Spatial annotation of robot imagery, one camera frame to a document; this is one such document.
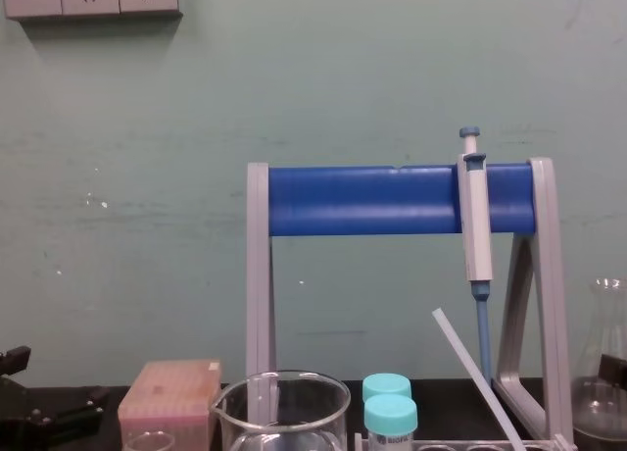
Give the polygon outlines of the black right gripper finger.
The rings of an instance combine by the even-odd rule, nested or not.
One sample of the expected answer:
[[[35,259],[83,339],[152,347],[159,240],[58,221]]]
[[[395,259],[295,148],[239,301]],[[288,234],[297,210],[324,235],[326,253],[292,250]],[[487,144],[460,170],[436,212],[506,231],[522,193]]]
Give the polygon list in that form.
[[[619,357],[602,354],[600,379],[613,387],[625,388],[627,385],[627,361]]]

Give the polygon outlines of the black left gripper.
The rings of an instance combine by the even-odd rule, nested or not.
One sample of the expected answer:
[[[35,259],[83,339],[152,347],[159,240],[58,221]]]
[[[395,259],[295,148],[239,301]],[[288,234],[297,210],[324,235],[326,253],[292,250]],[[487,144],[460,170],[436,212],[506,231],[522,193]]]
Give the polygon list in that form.
[[[107,387],[74,388],[61,398],[35,397],[11,379],[27,368],[31,349],[19,346],[0,354],[1,449],[25,450],[28,444],[62,444],[95,434],[109,402]]]

